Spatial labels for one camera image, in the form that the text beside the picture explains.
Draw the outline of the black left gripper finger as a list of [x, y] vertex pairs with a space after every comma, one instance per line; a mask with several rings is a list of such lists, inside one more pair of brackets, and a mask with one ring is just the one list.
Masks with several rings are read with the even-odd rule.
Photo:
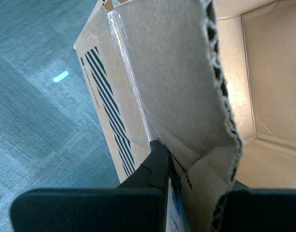
[[150, 154], [116, 188], [38, 188], [10, 208], [16, 232], [163, 232], [169, 151], [150, 142]]
[[250, 188], [235, 181], [224, 199], [221, 232], [296, 232], [296, 188]]

